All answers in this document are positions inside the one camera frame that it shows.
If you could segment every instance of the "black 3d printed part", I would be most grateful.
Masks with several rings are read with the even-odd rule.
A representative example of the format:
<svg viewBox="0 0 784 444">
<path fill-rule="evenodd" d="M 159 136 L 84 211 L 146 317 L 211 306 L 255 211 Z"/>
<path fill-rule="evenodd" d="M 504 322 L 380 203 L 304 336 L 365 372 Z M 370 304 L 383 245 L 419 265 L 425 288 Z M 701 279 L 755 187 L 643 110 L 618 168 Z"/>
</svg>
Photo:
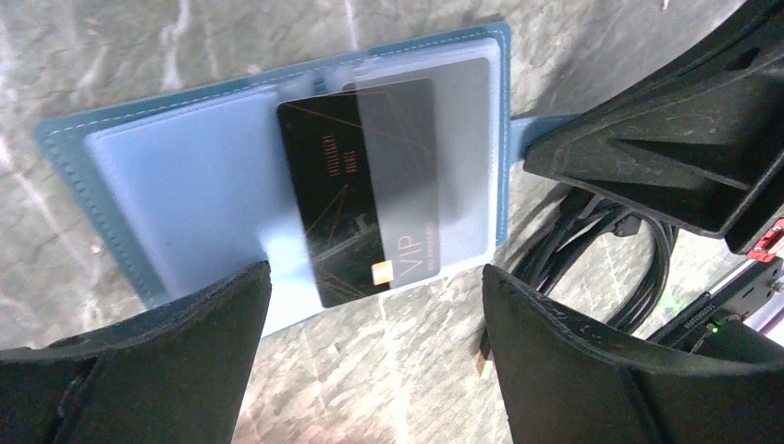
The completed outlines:
<svg viewBox="0 0 784 444">
<path fill-rule="evenodd" d="M 784 361 L 661 347 L 484 268 L 484 317 L 519 443 L 780 442 Z"/>
<path fill-rule="evenodd" d="M 748 252 L 784 204 L 784 1 L 749 0 L 684 55 L 528 149 L 525 169 Z"/>
<path fill-rule="evenodd" d="M 45 349 L 0 351 L 0 443 L 228 443 L 269 265 Z"/>
</svg>

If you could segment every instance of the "gold chip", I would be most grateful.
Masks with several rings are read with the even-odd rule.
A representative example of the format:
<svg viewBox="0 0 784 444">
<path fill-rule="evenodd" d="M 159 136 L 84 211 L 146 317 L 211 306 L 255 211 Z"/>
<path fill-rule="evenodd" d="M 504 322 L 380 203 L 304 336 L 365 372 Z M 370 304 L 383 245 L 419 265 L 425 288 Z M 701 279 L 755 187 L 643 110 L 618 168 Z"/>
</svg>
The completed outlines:
<svg viewBox="0 0 784 444">
<path fill-rule="evenodd" d="M 392 271 L 392 261 L 379 262 L 371 266 L 373 270 L 373 285 L 386 284 L 395 277 Z"/>
</svg>

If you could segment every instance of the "black cable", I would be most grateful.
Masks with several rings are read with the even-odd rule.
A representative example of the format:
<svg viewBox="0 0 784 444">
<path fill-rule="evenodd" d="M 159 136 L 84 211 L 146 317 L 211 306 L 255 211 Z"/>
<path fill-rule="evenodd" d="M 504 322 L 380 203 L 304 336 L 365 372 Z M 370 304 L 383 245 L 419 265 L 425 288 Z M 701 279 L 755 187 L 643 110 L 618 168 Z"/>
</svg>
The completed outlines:
<svg viewBox="0 0 784 444">
<path fill-rule="evenodd" d="M 700 338 L 696 342 L 694 342 L 694 345 L 692 345 L 692 348 L 689 350 L 689 353 L 691 354 L 697 353 L 700 350 L 700 348 L 703 346 L 703 344 L 705 344 L 705 340 L 708 339 L 708 337 L 712 334 L 713 332 L 710 330 L 703 333 L 700 336 Z"/>
<path fill-rule="evenodd" d="M 556 223 L 534 234 L 538 241 L 523 255 L 512 274 L 549 295 L 596 239 L 607 233 L 636 234 L 644 221 L 654 236 L 654 259 L 630 298 L 606 322 L 621 331 L 633 332 L 661 300 L 678 229 L 580 189 L 572 189 L 559 209 Z"/>
</svg>

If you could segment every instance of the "blue leather wallet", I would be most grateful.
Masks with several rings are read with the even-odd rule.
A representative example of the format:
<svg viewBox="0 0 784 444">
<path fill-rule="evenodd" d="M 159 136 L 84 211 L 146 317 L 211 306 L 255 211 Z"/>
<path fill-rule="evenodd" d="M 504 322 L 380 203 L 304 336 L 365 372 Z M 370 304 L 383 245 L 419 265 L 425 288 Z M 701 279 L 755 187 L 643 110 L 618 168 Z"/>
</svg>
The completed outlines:
<svg viewBox="0 0 784 444">
<path fill-rule="evenodd" d="M 436 107 L 439 139 L 459 144 L 484 135 L 497 145 L 485 168 L 493 178 L 491 198 L 458 202 L 474 216 L 454 216 L 442 231 L 454 237 L 491 220 L 487 234 L 499 244 L 507 235 L 509 162 L 519 152 L 510 148 L 516 142 L 509 123 L 509 36 L 505 23 L 494 23 L 388 44 L 57 117 L 42 122 L 35 137 L 148 307 L 269 260 L 275 290 L 267 335 L 323 310 L 276 106 L 347 88 L 434 79 L 436 101 L 448 105 Z M 467 65 L 473 59 L 487 63 Z M 470 114 L 472 105 L 483 112 Z M 481 131 L 472 130 L 472 116 L 482 116 Z M 449 160 L 455 158 L 443 164 L 459 178 L 466 166 Z M 460 186 L 454 180 L 442 194 Z M 495 213 L 477 219 L 493 211 L 472 206 L 487 202 Z M 446 272 L 472 264 L 460 253 L 444 248 Z M 481 253 L 476 257 L 484 260 L 487 249 Z M 284 296 L 292 294 L 296 301 Z"/>
</svg>

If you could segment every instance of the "blue card holder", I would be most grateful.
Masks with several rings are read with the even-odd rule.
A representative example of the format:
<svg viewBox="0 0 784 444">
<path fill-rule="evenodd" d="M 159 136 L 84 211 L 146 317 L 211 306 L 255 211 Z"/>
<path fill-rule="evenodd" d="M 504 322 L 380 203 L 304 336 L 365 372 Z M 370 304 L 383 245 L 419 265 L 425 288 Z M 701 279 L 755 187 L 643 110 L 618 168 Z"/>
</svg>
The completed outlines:
<svg viewBox="0 0 784 444">
<path fill-rule="evenodd" d="M 505 23 L 58 117 L 42 122 L 35 137 L 147 306 L 170 302 L 249 262 L 269 259 L 276 291 L 266 335 L 323 309 L 315 294 L 285 154 L 267 149 L 271 138 L 279 138 L 269 109 L 286 100 L 344 91 L 348 85 L 404 81 L 407 73 L 411 79 L 437 78 L 442 75 L 437 73 L 440 67 L 459 63 L 446 55 L 466 48 L 484 54 L 488 42 L 497 47 L 496 66 L 487 71 L 496 86 L 488 91 L 497 94 L 491 102 L 496 109 L 488 113 L 493 127 L 488 134 L 497 139 L 494 165 L 488 168 L 496 172 L 491 187 L 495 226 L 489 235 L 500 243 L 507 233 L 512 158 Z M 428 61 L 439 56 L 445 57 L 444 65 Z M 441 88 L 462 86 L 436 83 Z M 436 123 L 439 131 L 453 130 Z M 459 173 L 462 166 L 454 167 Z M 229 226 L 238 229 L 227 232 Z M 445 273 L 450 273 L 471 261 L 455 259 L 446 265 Z M 285 295 L 295 293 L 298 300 L 287 301 Z"/>
</svg>

